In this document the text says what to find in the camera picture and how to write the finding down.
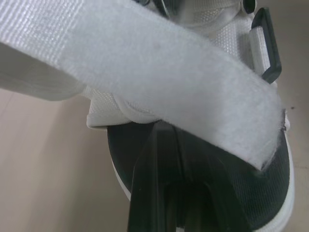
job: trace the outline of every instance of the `white fabric padding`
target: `white fabric padding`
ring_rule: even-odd
[[[0,3],[0,41],[258,169],[277,148],[282,106],[272,87],[131,0],[7,0]]]
[[[111,93],[101,92],[87,87],[82,95],[91,100],[87,116],[87,126],[90,128],[119,125],[131,122],[118,107]]]

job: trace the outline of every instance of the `plastic buckle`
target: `plastic buckle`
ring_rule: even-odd
[[[261,8],[255,15],[251,28],[262,27],[266,41],[270,67],[263,73],[262,78],[268,83],[273,83],[281,74],[282,67],[278,47],[276,43],[274,28],[267,7]]]

